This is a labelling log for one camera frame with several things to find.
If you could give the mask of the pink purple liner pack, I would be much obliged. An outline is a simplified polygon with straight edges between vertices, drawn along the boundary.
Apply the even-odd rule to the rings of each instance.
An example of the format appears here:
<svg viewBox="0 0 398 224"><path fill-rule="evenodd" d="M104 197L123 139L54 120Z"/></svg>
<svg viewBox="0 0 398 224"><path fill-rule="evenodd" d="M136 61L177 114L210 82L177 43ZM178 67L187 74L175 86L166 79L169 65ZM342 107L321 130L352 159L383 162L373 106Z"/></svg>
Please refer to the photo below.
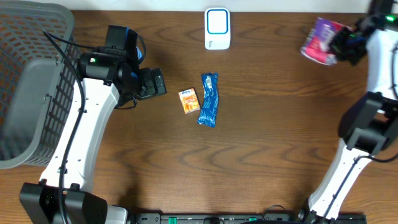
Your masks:
<svg viewBox="0 0 398 224"><path fill-rule="evenodd" d="M353 30L349 26L318 17L304 45L301 47L300 53L316 63L323 65L336 64L337 58L330 51L329 44L342 28Z"/></svg>

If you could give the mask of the orange Kleenex tissue pack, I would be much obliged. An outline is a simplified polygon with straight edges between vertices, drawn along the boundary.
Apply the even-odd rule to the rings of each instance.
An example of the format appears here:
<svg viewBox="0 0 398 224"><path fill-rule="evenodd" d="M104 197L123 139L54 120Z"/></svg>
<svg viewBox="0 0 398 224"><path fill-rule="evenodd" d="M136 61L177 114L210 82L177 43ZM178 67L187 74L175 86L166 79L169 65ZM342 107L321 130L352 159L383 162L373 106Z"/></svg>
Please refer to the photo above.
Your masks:
<svg viewBox="0 0 398 224"><path fill-rule="evenodd" d="M185 114L189 114L200 109L200 104L194 88L178 93Z"/></svg>

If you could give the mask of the blue Oreo cookie pack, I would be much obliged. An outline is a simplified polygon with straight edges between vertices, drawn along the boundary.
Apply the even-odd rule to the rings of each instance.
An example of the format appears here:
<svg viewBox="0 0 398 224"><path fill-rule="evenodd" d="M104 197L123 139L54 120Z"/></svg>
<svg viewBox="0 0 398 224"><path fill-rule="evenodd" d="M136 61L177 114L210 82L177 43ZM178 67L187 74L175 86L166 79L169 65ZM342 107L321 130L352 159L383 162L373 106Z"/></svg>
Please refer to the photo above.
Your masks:
<svg viewBox="0 0 398 224"><path fill-rule="evenodd" d="M197 123L214 128L216 126L219 103L218 73L203 74L201 79L204 90L204 101Z"/></svg>

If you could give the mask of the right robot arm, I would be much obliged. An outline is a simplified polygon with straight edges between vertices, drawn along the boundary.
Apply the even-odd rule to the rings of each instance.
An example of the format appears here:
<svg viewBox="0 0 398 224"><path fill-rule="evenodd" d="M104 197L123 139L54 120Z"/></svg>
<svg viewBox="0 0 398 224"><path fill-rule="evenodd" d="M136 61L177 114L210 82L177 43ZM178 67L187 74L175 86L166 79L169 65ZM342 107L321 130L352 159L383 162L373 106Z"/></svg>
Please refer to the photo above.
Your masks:
<svg viewBox="0 0 398 224"><path fill-rule="evenodd" d="M378 159L397 138L397 16L395 0L369 3L366 15L353 28L319 19L302 50L318 44L324 50L322 64L348 61L356 65L368 57L366 92L342 117L336 156L319 187L298 212L300 223L365 223L359 216L339 216L341 204L359 174Z"/></svg>

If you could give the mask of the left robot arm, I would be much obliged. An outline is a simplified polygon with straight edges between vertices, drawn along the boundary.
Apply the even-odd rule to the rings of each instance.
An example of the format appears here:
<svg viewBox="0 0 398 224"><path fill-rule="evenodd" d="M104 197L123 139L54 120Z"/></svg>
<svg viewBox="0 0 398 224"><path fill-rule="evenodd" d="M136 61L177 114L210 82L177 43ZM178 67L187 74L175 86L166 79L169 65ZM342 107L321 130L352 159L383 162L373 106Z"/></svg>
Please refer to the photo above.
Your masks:
<svg viewBox="0 0 398 224"><path fill-rule="evenodd" d="M65 65L75 77L73 101L56 150L36 184L24 183L19 200L33 223L134 223L124 207L92 193L95 163L114 110L164 95L162 71L142 68L146 46L124 26L108 27L101 47L88 47Z"/></svg>

